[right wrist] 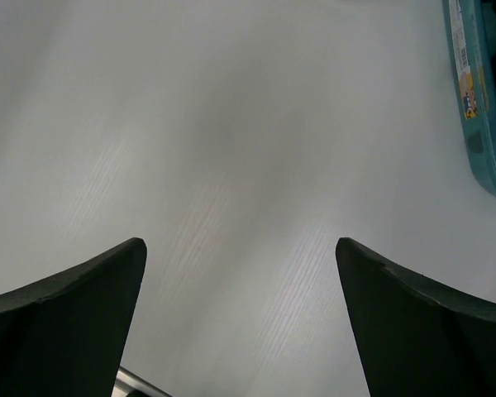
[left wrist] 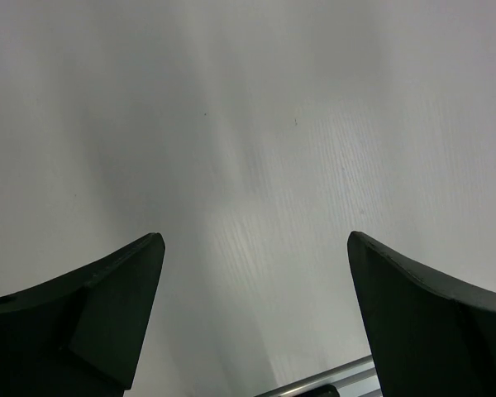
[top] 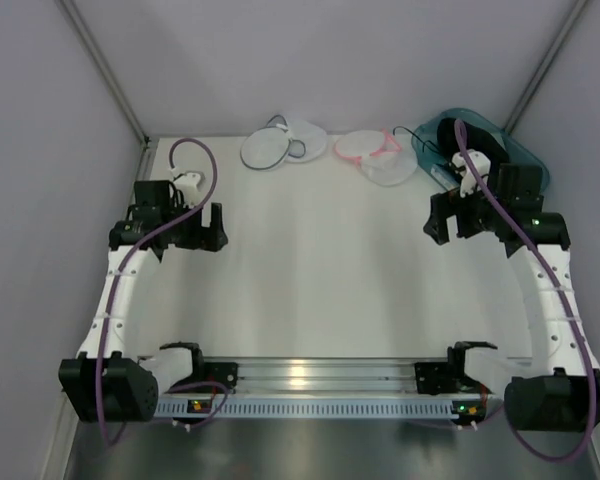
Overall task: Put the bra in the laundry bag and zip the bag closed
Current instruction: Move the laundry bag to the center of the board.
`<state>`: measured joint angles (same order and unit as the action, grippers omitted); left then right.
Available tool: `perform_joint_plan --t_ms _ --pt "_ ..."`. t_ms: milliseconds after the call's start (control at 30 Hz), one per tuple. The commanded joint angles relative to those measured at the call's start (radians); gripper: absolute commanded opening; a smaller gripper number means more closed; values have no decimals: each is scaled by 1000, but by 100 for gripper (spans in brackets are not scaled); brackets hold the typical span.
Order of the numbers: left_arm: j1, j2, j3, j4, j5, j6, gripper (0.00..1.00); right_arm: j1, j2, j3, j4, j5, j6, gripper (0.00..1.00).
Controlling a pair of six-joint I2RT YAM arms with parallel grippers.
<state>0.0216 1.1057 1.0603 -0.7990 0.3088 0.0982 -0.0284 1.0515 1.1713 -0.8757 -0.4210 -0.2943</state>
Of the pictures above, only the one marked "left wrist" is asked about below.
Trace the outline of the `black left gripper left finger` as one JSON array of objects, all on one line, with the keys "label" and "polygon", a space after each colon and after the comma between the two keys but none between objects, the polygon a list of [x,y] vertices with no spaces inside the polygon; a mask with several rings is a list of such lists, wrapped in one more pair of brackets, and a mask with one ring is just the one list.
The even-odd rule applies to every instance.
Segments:
[{"label": "black left gripper left finger", "polygon": [[149,233],[0,297],[0,396],[122,396],[133,384],[165,257]]}]

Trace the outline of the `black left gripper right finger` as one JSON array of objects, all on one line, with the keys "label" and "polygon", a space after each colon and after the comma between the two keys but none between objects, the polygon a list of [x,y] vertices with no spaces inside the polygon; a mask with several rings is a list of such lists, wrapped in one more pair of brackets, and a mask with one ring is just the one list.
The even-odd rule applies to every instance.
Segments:
[{"label": "black left gripper right finger", "polygon": [[363,232],[347,252],[383,395],[496,396],[495,292]]}]

